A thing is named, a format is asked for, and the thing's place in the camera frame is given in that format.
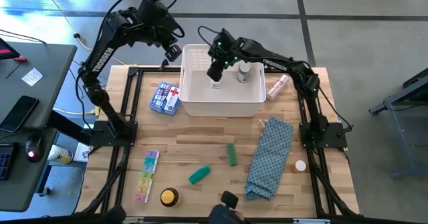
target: computer mouse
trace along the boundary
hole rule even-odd
[[[43,150],[41,146],[41,136],[39,134],[32,134],[28,137],[25,143],[25,153],[29,162],[39,162],[43,157]]]

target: blue patterned cloth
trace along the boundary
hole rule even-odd
[[[248,201],[264,197],[274,197],[286,165],[293,138],[293,126],[276,117],[265,124],[254,154],[245,185],[245,198]]]

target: white storage box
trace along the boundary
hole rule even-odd
[[[263,64],[238,62],[223,71],[220,88],[211,87],[207,70],[211,65],[206,44],[188,44],[183,48],[179,98],[191,116],[250,117],[266,99]],[[246,83],[237,79],[239,64],[251,64]]]

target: gray floor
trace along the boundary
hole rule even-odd
[[[73,16],[97,15],[115,0],[56,0]],[[428,0],[303,0],[310,15],[426,16]],[[138,5],[139,0],[122,6]],[[88,51],[72,38],[72,30],[50,0],[0,0],[3,7],[0,28],[39,37],[49,43],[72,43],[78,46],[75,60],[87,58]],[[179,0],[174,13],[246,13],[299,14],[296,0]],[[199,25],[213,29],[227,28],[235,37],[249,37],[267,48],[296,59],[307,59],[299,19],[227,19],[178,18],[186,31],[179,42],[202,43],[196,34]],[[70,17],[76,31],[89,45],[94,43],[101,22],[99,17]],[[372,117],[367,109],[398,90],[400,85],[427,67],[427,21],[308,21],[316,66],[327,67],[337,109],[354,131],[347,134],[350,166],[356,196],[362,214],[368,217],[428,222],[428,179],[392,180],[389,172],[404,168],[403,156],[387,113]],[[115,54],[128,64],[159,64],[160,49],[138,44],[123,47]],[[77,65],[72,66],[76,73]],[[108,76],[109,68],[102,75]],[[57,108],[80,111],[70,75],[64,83]],[[87,109],[93,105],[85,99]],[[82,170],[56,168],[49,185],[56,191],[50,197],[34,197],[25,213],[0,213],[2,219],[30,218],[35,215],[67,215],[76,204]]]

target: wooden table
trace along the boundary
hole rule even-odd
[[[327,69],[314,68],[314,71],[319,74],[321,87],[333,102]],[[112,66],[108,78],[106,88],[116,110],[120,109],[127,72],[128,66]],[[267,89],[279,77],[280,74],[266,74]],[[304,173],[292,171],[292,165],[297,160],[308,163],[306,151],[300,144],[298,130],[301,122],[300,111],[293,83],[288,82],[275,100],[266,100],[253,118],[191,117],[182,106],[173,117],[152,111],[148,106],[159,82],[165,81],[178,85],[179,78],[179,74],[176,73],[146,73],[142,78],[136,117],[138,134],[135,146],[131,149],[122,198],[122,206],[127,215],[129,217],[207,217],[213,206],[220,202],[223,191],[230,191],[239,197],[237,209],[246,217],[315,217],[309,171],[308,169]],[[131,93],[130,96],[129,102],[132,103],[133,94]],[[329,121],[336,122],[335,113],[322,96],[320,103],[323,114]],[[271,201],[264,199],[246,201],[245,181],[260,134],[263,132],[258,120],[266,120],[271,116],[281,118],[293,125],[294,135],[290,154],[275,197]],[[235,144],[238,165],[234,167],[230,167],[228,163],[228,143]],[[147,150],[160,151],[159,162],[153,177],[148,203],[135,203],[134,194]],[[112,148],[102,147],[91,155],[77,211],[87,207],[104,185],[111,152]],[[357,213],[358,205],[344,154],[336,149],[326,149],[325,152],[332,186],[347,205]],[[191,185],[188,181],[189,176],[206,164],[211,167],[211,173],[200,183]],[[112,188],[110,206],[114,203],[116,184]],[[175,187],[182,193],[183,200],[179,207],[166,208],[161,205],[159,196],[167,187]],[[323,207],[327,210],[322,187],[320,192],[324,202]]]

